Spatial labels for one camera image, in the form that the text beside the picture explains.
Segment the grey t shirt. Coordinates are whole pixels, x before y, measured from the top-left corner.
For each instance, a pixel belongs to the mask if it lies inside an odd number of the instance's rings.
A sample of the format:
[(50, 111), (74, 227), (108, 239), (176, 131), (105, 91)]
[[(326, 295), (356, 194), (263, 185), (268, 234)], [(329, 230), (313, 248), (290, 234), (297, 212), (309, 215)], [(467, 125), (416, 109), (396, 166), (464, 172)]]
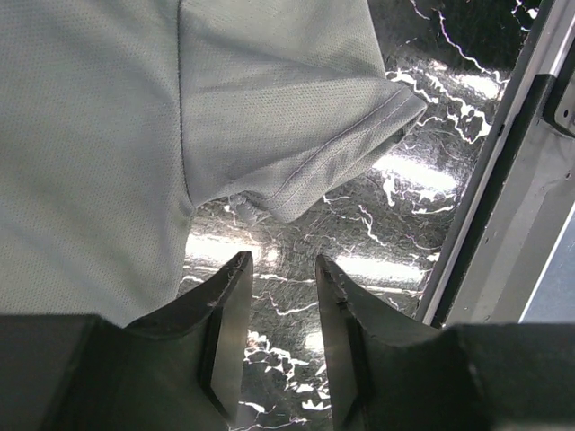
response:
[(4, 1), (1, 311), (127, 325), (198, 207), (294, 221), (425, 109), (364, 1)]

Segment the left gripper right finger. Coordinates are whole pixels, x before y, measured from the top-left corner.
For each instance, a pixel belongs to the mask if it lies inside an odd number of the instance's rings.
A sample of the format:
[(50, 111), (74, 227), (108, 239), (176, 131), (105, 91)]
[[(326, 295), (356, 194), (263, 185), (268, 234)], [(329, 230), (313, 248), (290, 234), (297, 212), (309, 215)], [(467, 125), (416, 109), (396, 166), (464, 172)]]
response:
[(486, 430), (454, 332), (395, 310), (320, 255), (315, 278), (336, 430)]

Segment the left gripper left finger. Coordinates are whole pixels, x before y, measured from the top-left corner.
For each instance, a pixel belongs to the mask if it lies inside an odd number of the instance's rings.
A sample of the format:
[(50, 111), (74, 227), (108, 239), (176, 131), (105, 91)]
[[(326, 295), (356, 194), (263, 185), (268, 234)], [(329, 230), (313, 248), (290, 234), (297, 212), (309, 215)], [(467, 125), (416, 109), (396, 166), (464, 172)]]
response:
[(83, 326), (47, 430), (226, 430), (239, 401), (252, 254), (121, 329)]

